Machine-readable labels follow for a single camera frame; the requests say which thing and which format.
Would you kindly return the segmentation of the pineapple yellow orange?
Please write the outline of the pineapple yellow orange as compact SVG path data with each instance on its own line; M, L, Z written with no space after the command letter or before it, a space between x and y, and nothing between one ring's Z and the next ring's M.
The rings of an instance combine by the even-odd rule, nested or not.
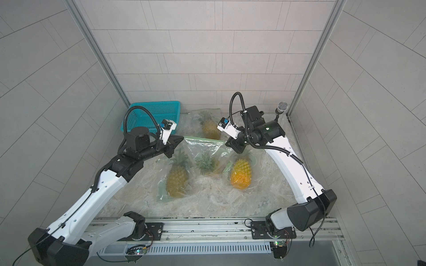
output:
M209 152L198 154L195 165L202 175L213 175L219 172L219 157Z

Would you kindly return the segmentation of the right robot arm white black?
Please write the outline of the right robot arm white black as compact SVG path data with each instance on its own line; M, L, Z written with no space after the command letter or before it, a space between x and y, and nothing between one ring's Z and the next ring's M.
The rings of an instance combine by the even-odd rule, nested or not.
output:
M315 223L324 224L337 196L332 189L325 190L309 173L305 164L294 153L278 122L246 122L245 127L239 130L229 119L223 117L217 128L229 135L226 146L238 154L242 154L248 145L266 150L294 193L296 204L266 216L266 232L271 238L288 237L288 229L291 227L305 231Z

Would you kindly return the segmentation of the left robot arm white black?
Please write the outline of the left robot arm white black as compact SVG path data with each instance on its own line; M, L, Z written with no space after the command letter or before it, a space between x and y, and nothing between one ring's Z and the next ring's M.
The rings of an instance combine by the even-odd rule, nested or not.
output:
M95 231L86 229L106 203L137 174L144 161L164 154L172 157L183 136L170 135L167 142L140 143L123 140L118 154L96 174L93 186L46 229L36 228L28 237L36 261L44 266L82 266L93 253L123 238L141 240L147 234L145 217L130 211Z

